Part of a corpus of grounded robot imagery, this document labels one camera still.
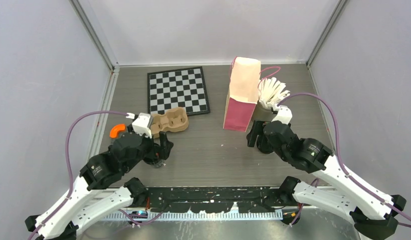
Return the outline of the black coffee cup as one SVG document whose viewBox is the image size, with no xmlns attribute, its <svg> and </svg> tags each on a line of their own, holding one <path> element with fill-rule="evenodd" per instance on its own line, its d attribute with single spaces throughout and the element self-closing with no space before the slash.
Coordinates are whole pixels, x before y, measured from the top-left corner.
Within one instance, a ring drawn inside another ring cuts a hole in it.
<svg viewBox="0 0 411 240">
<path fill-rule="evenodd" d="M 166 161 L 163 159 L 155 159 L 154 161 L 151 161 L 149 165 L 152 166 L 153 168 L 160 168 L 166 165 L 165 162 Z"/>
</svg>

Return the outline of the stack of black lids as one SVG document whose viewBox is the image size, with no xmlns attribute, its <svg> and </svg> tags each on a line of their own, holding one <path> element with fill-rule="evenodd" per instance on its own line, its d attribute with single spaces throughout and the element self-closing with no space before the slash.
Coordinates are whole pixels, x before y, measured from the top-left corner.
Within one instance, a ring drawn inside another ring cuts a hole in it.
<svg viewBox="0 0 411 240">
<path fill-rule="evenodd" d="M 257 143 L 256 146 L 257 146 L 258 150 L 263 154 L 268 155 L 268 154 L 271 154 L 271 153 L 274 152 L 273 147 L 268 142 Z"/>
</svg>

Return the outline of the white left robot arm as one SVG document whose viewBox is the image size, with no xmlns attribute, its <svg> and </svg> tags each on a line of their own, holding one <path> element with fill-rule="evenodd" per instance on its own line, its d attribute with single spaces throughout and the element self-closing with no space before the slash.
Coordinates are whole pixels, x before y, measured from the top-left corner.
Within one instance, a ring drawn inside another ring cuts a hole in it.
<svg viewBox="0 0 411 240">
<path fill-rule="evenodd" d="M 83 230 L 114 211 L 143 206 L 148 190 L 136 177 L 95 204 L 88 206 L 88 202 L 120 181 L 141 161 L 162 166 L 173 146 L 163 131 L 159 133 L 159 143 L 144 134 L 123 134 L 107 151 L 88 160 L 72 187 L 50 209 L 40 215 L 28 216 L 25 220 L 27 230 L 32 236 L 37 234 L 39 240 L 74 240 Z"/>
</svg>

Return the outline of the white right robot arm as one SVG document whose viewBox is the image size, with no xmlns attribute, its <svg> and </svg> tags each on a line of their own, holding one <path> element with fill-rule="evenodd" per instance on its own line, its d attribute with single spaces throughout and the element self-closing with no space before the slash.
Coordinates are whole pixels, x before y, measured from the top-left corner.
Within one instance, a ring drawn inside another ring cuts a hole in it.
<svg viewBox="0 0 411 240">
<path fill-rule="evenodd" d="M 296 177 L 287 176 L 278 189 L 285 205 L 306 204 L 337 215 L 371 240 L 391 237 L 399 226 L 395 218 L 407 203 L 401 195 L 389 195 L 364 181 L 338 157 L 314 138 L 298 138 L 290 124 L 276 121 L 254 121 L 247 134 L 247 145 L 262 153 L 276 153 L 297 170 L 307 172 L 332 185 L 337 192 L 316 189 Z"/>
</svg>

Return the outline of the brown cardboard cup carrier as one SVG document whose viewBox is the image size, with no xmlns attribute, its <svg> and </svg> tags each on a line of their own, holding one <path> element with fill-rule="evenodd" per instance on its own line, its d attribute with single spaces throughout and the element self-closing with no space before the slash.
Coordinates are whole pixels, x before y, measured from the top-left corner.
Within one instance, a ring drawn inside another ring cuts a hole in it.
<svg viewBox="0 0 411 240">
<path fill-rule="evenodd" d="M 152 114 L 153 122 L 150 126 L 154 139 L 159 137 L 160 132 L 181 132 L 189 127 L 186 110 L 183 107 L 175 107 L 167 110 L 164 114 Z"/>
</svg>

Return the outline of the pink paper bag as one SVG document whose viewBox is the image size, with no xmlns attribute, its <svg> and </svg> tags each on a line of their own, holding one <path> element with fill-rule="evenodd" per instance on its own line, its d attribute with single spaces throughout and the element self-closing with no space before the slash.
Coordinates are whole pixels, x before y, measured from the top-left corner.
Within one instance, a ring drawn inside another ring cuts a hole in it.
<svg viewBox="0 0 411 240">
<path fill-rule="evenodd" d="M 258 59 L 237 56 L 229 69 L 229 87 L 223 118 L 224 130 L 246 132 L 259 100 L 259 83 L 261 74 L 269 69 L 275 71 L 271 77 L 280 71 L 280 66 L 270 66 L 262 69 Z"/>
</svg>

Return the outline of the orange curved block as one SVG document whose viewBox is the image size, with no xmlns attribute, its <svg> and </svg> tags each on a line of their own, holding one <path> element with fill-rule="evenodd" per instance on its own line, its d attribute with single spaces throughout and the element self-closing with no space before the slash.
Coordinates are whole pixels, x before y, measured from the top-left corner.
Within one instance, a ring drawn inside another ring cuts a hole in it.
<svg viewBox="0 0 411 240">
<path fill-rule="evenodd" d="M 124 133 L 126 131 L 126 128 L 126 125 L 123 123 L 113 126 L 109 132 L 109 137 L 111 139 L 116 139 L 120 133 Z"/>
</svg>

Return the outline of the cup of white paper straws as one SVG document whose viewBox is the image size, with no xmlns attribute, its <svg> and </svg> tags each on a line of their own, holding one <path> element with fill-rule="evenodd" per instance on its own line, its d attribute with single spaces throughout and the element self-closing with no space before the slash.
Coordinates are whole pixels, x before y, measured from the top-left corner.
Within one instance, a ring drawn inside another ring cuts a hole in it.
<svg viewBox="0 0 411 240">
<path fill-rule="evenodd" d="M 274 112 L 277 111 L 277 104 L 290 94 L 286 84 L 276 77 L 262 79 L 258 85 L 259 99 L 251 120 L 271 121 L 276 115 Z"/>
</svg>

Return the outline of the black white chessboard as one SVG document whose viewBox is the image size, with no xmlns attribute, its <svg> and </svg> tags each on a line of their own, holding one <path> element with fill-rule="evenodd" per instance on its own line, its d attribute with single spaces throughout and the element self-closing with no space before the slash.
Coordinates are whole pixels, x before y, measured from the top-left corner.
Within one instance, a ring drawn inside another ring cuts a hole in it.
<svg viewBox="0 0 411 240">
<path fill-rule="evenodd" d="M 181 107 L 188 116 L 211 112 L 204 71 L 201 66 L 147 74 L 147 111 L 164 114 Z"/>
</svg>

